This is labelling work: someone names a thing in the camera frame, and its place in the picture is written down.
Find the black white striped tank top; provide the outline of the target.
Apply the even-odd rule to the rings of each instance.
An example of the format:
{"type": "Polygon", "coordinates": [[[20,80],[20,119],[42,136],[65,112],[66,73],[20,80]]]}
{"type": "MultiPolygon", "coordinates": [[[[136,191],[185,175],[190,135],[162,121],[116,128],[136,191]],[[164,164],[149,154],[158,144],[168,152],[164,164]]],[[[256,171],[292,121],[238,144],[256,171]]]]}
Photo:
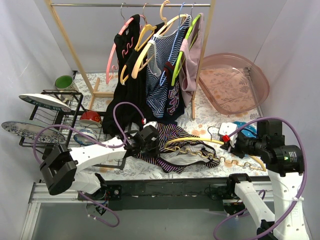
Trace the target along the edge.
{"type": "Polygon", "coordinates": [[[143,156],[139,154],[138,159],[162,168],[165,173],[176,172],[178,174],[192,165],[215,168],[220,164],[216,150],[201,140],[180,140],[165,145],[171,140],[196,137],[180,126],[158,123],[157,130],[159,132],[159,155],[143,156]]]}

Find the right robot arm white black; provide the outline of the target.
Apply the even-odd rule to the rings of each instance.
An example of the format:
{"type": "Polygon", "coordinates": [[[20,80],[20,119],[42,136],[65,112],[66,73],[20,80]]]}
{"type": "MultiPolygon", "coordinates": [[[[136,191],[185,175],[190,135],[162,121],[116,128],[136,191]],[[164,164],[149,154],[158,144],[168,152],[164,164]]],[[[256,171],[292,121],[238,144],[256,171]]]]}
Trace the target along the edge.
{"type": "Polygon", "coordinates": [[[308,240],[302,197],[307,158],[294,127],[280,117],[260,117],[241,127],[223,122],[218,135],[222,149],[239,158],[259,157],[267,169],[274,211],[259,196],[247,174],[234,173],[227,178],[227,195],[243,202],[256,225],[253,239],[308,240]]]}

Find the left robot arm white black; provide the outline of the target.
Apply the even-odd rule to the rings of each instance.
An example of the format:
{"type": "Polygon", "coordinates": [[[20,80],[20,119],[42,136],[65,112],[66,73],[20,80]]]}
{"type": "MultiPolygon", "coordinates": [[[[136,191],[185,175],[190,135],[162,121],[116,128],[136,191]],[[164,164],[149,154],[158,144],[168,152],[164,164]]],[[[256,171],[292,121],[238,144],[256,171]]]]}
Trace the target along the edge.
{"type": "Polygon", "coordinates": [[[100,144],[67,148],[59,144],[40,164],[40,171],[50,195],[55,196],[67,190],[90,194],[95,200],[106,196],[106,183],[98,173],[87,173],[85,169],[106,162],[121,160],[138,154],[157,155],[159,152],[158,123],[151,121],[140,131],[126,134],[127,145],[114,137],[100,144]]]}

